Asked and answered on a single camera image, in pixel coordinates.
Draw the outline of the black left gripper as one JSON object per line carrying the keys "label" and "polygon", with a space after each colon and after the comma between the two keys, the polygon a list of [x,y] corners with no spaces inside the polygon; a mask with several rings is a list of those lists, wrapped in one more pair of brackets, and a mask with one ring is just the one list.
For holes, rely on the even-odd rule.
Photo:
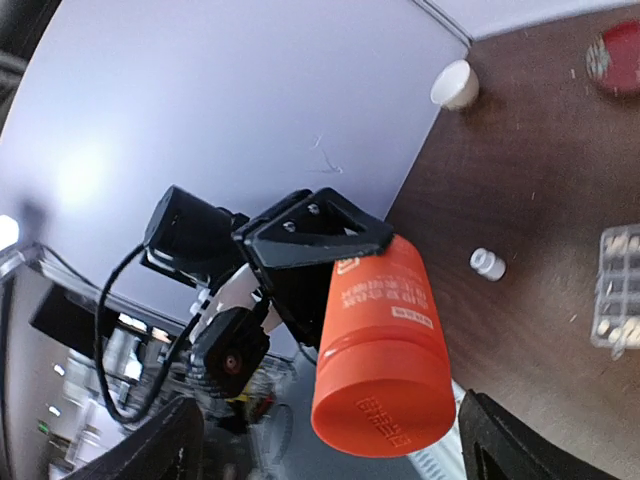
{"label": "black left gripper", "polygon": [[297,342],[318,348],[324,308],[295,300],[279,271],[309,269],[322,279],[328,263],[380,255],[393,227],[332,188],[297,190],[254,218],[232,213],[173,185],[146,227],[142,264],[183,284],[215,293],[243,267],[284,308],[282,321]]}

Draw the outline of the small white dropper bottle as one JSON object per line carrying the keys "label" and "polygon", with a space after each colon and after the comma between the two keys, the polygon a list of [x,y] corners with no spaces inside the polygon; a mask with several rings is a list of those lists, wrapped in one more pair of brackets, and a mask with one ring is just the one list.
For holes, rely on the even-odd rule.
{"label": "small white dropper bottle", "polygon": [[506,273],[505,262],[494,252],[484,248],[478,248],[472,253],[469,264],[477,274],[493,282],[500,280]]}

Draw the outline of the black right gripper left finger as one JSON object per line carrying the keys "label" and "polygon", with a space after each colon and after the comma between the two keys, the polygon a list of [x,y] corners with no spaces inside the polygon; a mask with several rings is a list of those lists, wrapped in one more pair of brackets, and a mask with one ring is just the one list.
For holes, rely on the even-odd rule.
{"label": "black right gripper left finger", "polygon": [[69,479],[190,479],[202,477],[204,422],[193,398],[178,397],[118,445]]}

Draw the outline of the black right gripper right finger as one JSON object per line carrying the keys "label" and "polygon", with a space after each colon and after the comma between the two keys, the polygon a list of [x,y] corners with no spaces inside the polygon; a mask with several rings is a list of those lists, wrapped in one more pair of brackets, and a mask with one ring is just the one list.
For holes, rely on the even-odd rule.
{"label": "black right gripper right finger", "polygon": [[462,456],[469,479],[568,480],[612,476],[558,448],[484,393],[460,406]]}

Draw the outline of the clear plastic pill organizer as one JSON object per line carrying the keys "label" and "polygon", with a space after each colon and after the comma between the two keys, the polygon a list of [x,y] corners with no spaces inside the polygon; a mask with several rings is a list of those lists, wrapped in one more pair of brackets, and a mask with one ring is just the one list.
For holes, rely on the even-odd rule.
{"label": "clear plastic pill organizer", "polygon": [[591,343],[613,360],[639,349],[639,225],[603,231],[599,244]]}

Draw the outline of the orange pill bottle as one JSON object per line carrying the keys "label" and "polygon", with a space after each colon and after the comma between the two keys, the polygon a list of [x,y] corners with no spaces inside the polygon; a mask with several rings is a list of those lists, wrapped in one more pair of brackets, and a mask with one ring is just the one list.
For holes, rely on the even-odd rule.
{"label": "orange pill bottle", "polygon": [[394,458],[444,437],[456,419],[448,350],[425,265],[395,236],[381,256],[335,263],[311,424],[332,448]]}

